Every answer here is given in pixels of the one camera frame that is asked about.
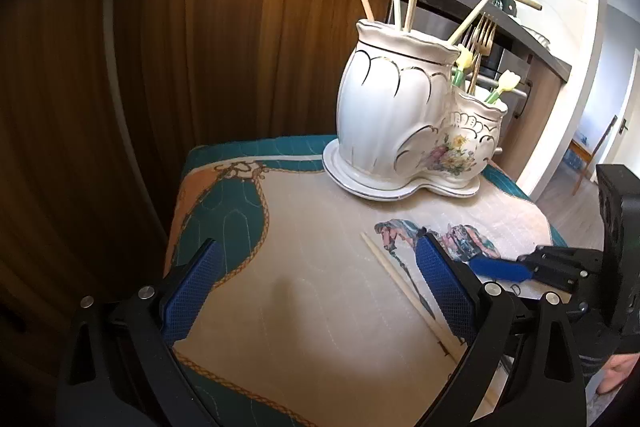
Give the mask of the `person's right hand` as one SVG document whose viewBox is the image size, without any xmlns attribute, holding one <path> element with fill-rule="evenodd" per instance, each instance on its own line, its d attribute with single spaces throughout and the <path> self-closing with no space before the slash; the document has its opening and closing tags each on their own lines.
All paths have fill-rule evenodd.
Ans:
<svg viewBox="0 0 640 427">
<path fill-rule="evenodd" d="M 597 394 L 605 395 L 623 384 L 631 374 L 638 360 L 638 353 L 612 355 L 602 367 L 603 378 L 597 387 Z"/>
</svg>

